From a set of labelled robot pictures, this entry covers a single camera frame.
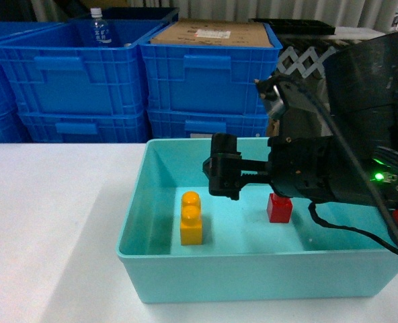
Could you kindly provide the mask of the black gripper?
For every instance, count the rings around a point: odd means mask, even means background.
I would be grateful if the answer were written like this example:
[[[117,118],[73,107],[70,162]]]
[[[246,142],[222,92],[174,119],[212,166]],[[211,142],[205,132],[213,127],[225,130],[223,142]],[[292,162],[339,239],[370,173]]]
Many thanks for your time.
[[[269,163],[243,159],[237,137],[215,133],[202,164],[212,196],[239,200],[248,184],[270,184],[280,196],[315,203],[371,203],[370,193],[328,126],[330,113],[300,81],[275,75],[255,81],[278,132],[268,139]]]

